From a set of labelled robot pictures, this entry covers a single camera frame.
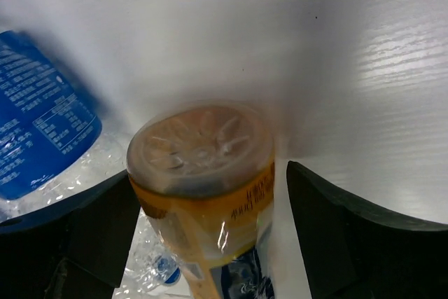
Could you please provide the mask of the orange yellow label bottle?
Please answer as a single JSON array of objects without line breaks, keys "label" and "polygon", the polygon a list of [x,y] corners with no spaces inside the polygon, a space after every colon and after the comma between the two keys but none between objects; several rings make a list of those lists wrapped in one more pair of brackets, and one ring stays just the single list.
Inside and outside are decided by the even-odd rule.
[{"label": "orange yellow label bottle", "polygon": [[194,298],[274,297],[274,139],[256,111],[207,102],[151,120],[127,172]]}]

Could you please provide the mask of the blue label white cap bottle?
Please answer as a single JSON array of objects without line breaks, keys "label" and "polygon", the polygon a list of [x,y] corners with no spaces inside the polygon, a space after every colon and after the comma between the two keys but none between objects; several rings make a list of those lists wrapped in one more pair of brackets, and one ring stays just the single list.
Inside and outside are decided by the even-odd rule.
[{"label": "blue label white cap bottle", "polygon": [[1,220],[123,171],[123,135],[23,33],[1,30]]}]

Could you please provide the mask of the clear bottle lying sideways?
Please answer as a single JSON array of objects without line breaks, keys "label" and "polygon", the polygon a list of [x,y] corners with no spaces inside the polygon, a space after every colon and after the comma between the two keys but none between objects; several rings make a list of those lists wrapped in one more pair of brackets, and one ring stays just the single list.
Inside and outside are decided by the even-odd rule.
[{"label": "clear bottle lying sideways", "polygon": [[156,235],[143,211],[114,298],[190,298],[190,289],[176,262]]}]

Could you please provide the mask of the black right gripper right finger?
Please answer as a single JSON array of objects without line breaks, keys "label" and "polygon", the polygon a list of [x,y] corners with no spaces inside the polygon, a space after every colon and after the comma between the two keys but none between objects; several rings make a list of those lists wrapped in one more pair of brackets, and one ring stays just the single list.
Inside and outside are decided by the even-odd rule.
[{"label": "black right gripper right finger", "polygon": [[447,225],[381,207],[298,162],[286,180],[313,298],[447,297]]}]

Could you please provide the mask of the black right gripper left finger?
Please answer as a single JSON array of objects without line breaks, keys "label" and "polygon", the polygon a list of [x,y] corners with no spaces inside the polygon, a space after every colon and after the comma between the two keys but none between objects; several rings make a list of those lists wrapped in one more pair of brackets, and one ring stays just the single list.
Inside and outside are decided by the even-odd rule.
[{"label": "black right gripper left finger", "polygon": [[111,298],[140,205],[127,172],[1,223],[2,298]]}]

